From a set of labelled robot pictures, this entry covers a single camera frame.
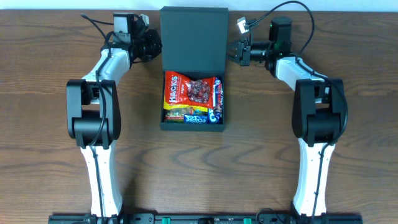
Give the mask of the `yellow Hacks candy bag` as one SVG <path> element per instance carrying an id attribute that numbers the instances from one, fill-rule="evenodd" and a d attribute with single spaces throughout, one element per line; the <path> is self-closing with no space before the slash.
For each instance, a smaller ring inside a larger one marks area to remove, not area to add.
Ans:
<path id="1" fill-rule="evenodd" d="M 184 110 L 193 113 L 207 113 L 208 108 L 202 106 L 193 106 L 193 105 L 171 105 L 164 101 L 163 107 L 165 110 Z"/>

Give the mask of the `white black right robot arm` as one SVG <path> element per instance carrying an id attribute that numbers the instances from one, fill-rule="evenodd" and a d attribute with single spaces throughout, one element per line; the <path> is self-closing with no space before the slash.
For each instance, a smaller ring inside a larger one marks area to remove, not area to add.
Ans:
<path id="1" fill-rule="evenodd" d="M 254 41 L 256 23 L 238 19 L 243 36 L 228 44 L 227 57 L 241 66 L 263 62 L 274 78 L 294 91 L 291 123 L 300 146 L 300 169 L 292 203 L 298 221 L 319 221 L 326 214 L 330 159 L 348 120 L 343 81 L 316 72 L 291 51 L 291 18 L 273 18 L 263 42 Z"/>

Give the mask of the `red Hacks candy bag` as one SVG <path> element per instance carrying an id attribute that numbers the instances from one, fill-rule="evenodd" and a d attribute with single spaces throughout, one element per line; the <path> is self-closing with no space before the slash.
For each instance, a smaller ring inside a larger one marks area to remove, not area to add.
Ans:
<path id="1" fill-rule="evenodd" d="M 165 73 L 164 109 L 213 108 L 215 77 L 192 80 L 181 73 Z"/>

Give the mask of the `blue Oreo cookie pack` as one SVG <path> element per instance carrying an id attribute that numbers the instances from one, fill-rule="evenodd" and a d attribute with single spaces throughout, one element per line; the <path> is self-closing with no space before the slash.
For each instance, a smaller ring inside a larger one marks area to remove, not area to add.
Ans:
<path id="1" fill-rule="evenodd" d="M 208 109 L 208 124 L 222 123 L 222 107 L 215 106 L 213 109 Z"/>

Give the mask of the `dark green box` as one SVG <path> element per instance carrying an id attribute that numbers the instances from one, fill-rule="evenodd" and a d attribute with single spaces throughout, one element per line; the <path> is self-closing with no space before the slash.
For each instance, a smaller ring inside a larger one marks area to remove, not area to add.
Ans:
<path id="1" fill-rule="evenodd" d="M 223 85 L 221 124 L 166 123 L 162 107 L 160 127 L 168 131 L 224 130 L 224 77 L 229 11 L 223 7 L 171 7 L 160 11 L 162 65 L 165 73 L 181 73 L 192 80 L 218 78 Z"/>

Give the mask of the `blue Eclipse mint box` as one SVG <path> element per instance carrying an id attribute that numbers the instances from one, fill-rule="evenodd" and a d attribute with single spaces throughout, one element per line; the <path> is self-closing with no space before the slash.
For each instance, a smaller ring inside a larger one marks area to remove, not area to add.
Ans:
<path id="1" fill-rule="evenodd" d="M 208 117 L 205 115 L 185 114 L 183 117 L 183 122 L 185 124 L 207 124 Z"/>

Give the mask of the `dark blue Cadbury chocolate bar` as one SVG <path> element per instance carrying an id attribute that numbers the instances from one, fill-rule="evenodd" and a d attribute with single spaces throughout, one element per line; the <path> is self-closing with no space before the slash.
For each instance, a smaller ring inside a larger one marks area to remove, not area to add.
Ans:
<path id="1" fill-rule="evenodd" d="M 213 107 L 221 106 L 223 112 L 223 85 L 218 78 L 215 78 L 213 99 L 214 99 Z"/>

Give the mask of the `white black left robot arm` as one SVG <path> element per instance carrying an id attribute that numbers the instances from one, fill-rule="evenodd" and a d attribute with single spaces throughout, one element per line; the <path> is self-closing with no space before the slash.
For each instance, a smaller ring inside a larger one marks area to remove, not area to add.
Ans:
<path id="1" fill-rule="evenodd" d="M 85 159 L 91 215 L 101 223 L 118 217 L 123 207 L 114 159 L 121 133 L 117 85 L 132 64 L 152 60 L 162 48 L 160 35 L 154 29 L 130 42 L 129 36 L 109 32 L 92 71 L 66 85 L 68 133 Z"/>

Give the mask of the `green Haribo gummy bag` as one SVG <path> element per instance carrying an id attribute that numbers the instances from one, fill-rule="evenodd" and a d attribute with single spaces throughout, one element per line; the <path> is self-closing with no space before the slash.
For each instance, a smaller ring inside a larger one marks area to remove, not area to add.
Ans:
<path id="1" fill-rule="evenodd" d="M 182 123 L 185 114 L 192 114 L 184 110 L 165 110 L 164 121 L 166 123 Z"/>

